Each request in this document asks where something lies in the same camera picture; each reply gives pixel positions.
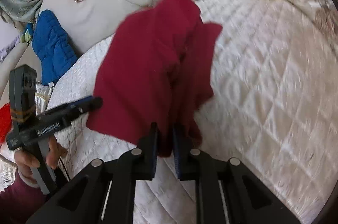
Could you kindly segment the person's left hand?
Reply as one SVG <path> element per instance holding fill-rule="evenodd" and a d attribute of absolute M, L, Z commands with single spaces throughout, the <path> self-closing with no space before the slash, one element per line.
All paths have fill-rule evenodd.
<path fill-rule="evenodd" d="M 53 170 L 58 165 L 59 158 L 67 156 L 67 149 L 59 144 L 54 135 L 49 137 L 49 154 L 46 157 L 46 163 Z M 40 162 L 30 152 L 18 150 L 14 153 L 14 159 L 18 167 L 20 178 L 30 187 L 37 187 L 37 181 L 33 177 L 31 168 L 39 168 Z"/>

